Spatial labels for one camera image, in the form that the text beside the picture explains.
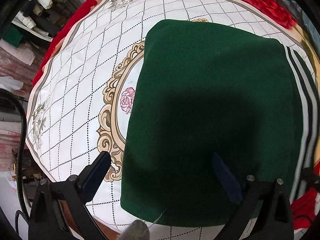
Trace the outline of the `green white varsity jacket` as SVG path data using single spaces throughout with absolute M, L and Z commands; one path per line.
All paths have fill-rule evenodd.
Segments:
M 300 55 L 278 40 L 208 22 L 148 32 L 126 135 L 120 205 L 168 226 L 224 224 L 246 177 L 306 191 L 319 97 Z

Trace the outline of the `pile of folded clothes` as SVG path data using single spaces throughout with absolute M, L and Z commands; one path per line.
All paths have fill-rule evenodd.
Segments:
M 1 88 L 28 98 L 44 51 L 74 8 L 69 0 L 1 0 Z

